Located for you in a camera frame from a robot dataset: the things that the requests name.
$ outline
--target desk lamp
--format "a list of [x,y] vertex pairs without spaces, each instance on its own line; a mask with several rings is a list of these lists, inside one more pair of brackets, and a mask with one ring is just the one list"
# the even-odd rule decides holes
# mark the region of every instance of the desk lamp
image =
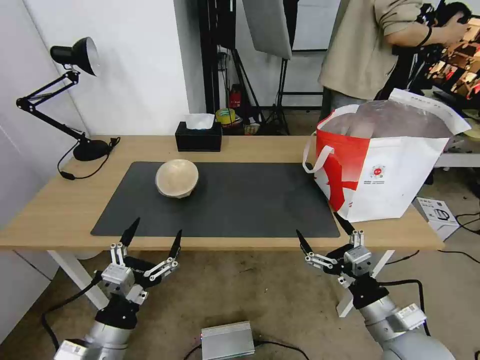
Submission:
[[[84,37],[78,40],[72,47],[52,46],[50,49],[50,56],[56,63],[62,64],[64,69],[68,71],[58,79],[32,92],[30,95],[17,99],[16,105],[23,111],[32,114],[65,134],[70,135],[72,138],[75,138],[77,140],[77,144],[75,144],[76,147],[73,149],[73,156],[75,159],[80,161],[91,161],[110,154],[118,141],[112,141],[110,144],[107,144],[102,140],[90,140],[86,137],[85,132],[81,132],[62,124],[37,110],[38,105],[64,92],[79,82],[80,72],[74,69],[74,66],[79,67],[81,70],[93,76],[99,74],[99,56],[94,41],[90,37]],[[42,93],[53,85],[62,82],[64,79],[70,81],[64,87],[53,92]]]

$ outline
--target gray robot arm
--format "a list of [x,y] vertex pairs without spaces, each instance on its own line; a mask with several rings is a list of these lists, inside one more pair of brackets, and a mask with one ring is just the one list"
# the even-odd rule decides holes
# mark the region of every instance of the gray robot arm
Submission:
[[121,360],[137,326],[137,312],[146,300],[148,288],[159,284],[178,267],[182,231],[173,242],[168,258],[158,265],[128,256],[127,247],[139,225],[138,218],[110,246],[111,263],[101,273],[108,305],[99,310],[90,332],[83,339],[64,340],[54,360]]
[[348,244],[327,256],[314,253],[298,230],[297,235],[305,262],[338,276],[339,284],[352,293],[353,306],[383,349],[383,360],[455,360],[441,342],[417,330],[427,317],[416,304],[399,308],[370,276],[372,253],[364,246],[363,231],[353,231]]

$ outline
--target white desk leg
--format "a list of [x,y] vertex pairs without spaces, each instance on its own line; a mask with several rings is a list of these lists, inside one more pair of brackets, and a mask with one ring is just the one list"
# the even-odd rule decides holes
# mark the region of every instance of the white desk leg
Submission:
[[[92,277],[73,253],[53,250],[49,250],[48,253],[80,289],[84,289],[90,284]],[[109,303],[109,300],[98,286],[92,287],[85,295],[97,309],[103,309]]]
[[[376,263],[375,267],[373,268],[371,272],[372,278],[376,278],[377,275],[379,274],[380,270],[385,266],[385,264],[390,260],[392,255],[394,254],[395,250],[387,250],[385,253],[382,255],[380,260]],[[338,313],[338,316],[341,318],[344,318],[347,316],[347,314],[352,310],[354,307],[354,297],[352,296],[352,293],[348,290],[345,291],[345,294],[343,295],[342,299],[336,306],[336,312]]]

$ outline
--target white box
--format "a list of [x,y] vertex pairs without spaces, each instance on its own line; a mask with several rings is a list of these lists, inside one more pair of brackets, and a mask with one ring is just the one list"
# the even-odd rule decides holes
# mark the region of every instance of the white box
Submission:
[[443,241],[459,228],[459,223],[445,201],[417,197],[413,206]]

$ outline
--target wooden desk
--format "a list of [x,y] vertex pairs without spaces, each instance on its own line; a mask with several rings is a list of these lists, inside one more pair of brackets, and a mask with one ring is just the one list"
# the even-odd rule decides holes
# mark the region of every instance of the wooden desk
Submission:
[[[106,136],[98,138],[109,140]],[[74,181],[60,175],[53,178],[0,232],[0,250],[47,250],[83,289],[92,278],[71,251],[107,250],[111,243],[119,240],[118,237],[92,236],[90,231],[132,162],[183,158],[193,162],[300,164],[307,140],[307,136],[225,136],[221,152],[178,153],[174,136],[122,136],[110,159],[94,176]],[[87,175],[101,161],[73,160],[65,170],[77,176]],[[369,221],[354,226],[364,230],[365,245],[371,251],[386,250],[373,269],[374,276],[394,250],[443,248],[443,242],[413,206],[400,219]],[[309,238],[308,241],[317,251],[336,249],[349,240],[340,227],[339,230],[340,238]],[[168,237],[136,237],[129,249],[167,250],[172,241],[173,238]],[[297,238],[185,237],[181,245],[182,250],[300,250]],[[349,294],[340,302],[340,316],[345,316],[352,307]],[[97,287],[92,288],[87,296],[99,309],[107,305],[107,298]]]

